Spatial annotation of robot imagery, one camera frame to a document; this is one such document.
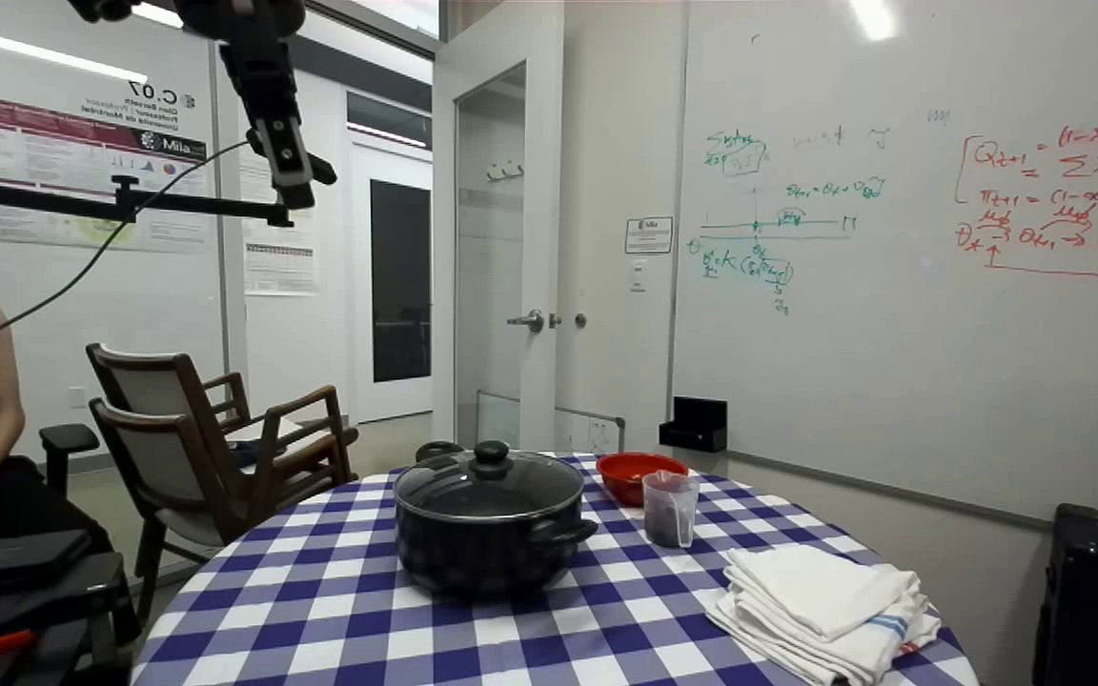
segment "red container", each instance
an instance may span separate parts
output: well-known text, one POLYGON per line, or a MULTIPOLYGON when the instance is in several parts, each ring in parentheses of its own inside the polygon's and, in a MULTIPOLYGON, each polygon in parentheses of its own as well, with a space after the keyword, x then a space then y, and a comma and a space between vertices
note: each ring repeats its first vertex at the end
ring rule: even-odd
POLYGON ((691 472, 684 459, 666 452, 602 452, 598 480, 624 508, 642 508, 642 477, 650 472, 691 472))

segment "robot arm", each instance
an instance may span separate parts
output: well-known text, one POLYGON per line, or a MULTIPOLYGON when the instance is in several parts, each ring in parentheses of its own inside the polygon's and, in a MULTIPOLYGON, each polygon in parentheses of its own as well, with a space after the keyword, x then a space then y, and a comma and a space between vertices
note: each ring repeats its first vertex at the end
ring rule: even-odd
MULTIPOLYGON (((136 0, 68 0, 87 21, 131 20, 136 0)), ((337 170, 303 142, 294 104, 294 64, 288 36, 305 21, 303 0, 177 0, 191 33, 219 36, 223 59, 248 114, 248 144, 267 157, 278 202, 314 204, 314 180, 337 182, 337 170)))

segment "wire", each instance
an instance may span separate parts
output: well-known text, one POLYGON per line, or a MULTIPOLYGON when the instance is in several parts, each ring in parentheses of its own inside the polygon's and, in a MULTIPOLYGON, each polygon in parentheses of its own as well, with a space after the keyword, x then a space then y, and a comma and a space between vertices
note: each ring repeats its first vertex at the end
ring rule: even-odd
MULTIPOLYGON (((166 196, 177 182, 182 182, 191 170, 210 167, 219 157, 238 152, 238 147, 246 147, 246 144, 248 144, 248 142, 227 144, 227 147, 219 147, 215 157, 200 158, 194 167, 171 176, 171 180, 168 180, 154 196, 145 196, 136 210, 149 210, 149 204, 154 204, 157 196, 166 196)), ((67 284, 59 284, 49 298, 35 302, 31 310, 7 317, 7 321, 0 323, 0 332, 14 326, 20 321, 26 321, 26 317, 35 317, 35 313, 42 313, 42 310, 49 310, 59 298, 67 298, 74 284, 82 284, 82 280, 92 275, 92 266, 105 260, 105 252, 128 232, 128 224, 131 224, 131 221, 116 224, 116 232, 92 252, 92 260, 87 260, 67 284)))

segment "black pot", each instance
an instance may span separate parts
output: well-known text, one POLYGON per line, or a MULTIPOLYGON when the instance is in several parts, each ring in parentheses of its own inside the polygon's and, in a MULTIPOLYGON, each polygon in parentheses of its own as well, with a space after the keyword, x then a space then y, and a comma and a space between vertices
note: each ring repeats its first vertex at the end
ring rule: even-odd
POLYGON ((505 440, 473 459, 421 463, 398 480, 406 575, 450 599, 528 599, 576 560, 595 522, 579 517, 584 477, 505 440))

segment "gingham tablecloth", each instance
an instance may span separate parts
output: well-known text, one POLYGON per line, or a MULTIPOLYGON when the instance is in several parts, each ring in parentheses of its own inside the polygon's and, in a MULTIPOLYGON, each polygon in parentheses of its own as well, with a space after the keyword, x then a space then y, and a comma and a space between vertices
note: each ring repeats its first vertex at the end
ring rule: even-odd
MULTIPOLYGON (((598 522, 572 570, 518 604, 435 602, 400 579, 398 477, 305 498, 223 550, 157 618, 136 683, 799 683, 752 658, 701 602, 724 592, 724 551, 781 541, 871 560, 842 529, 778 494, 701 477, 698 541, 655 550, 642 509, 618 508, 590 457, 584 514, 598 522)), ((941 633, 889 683, 975 683, 941 633)))

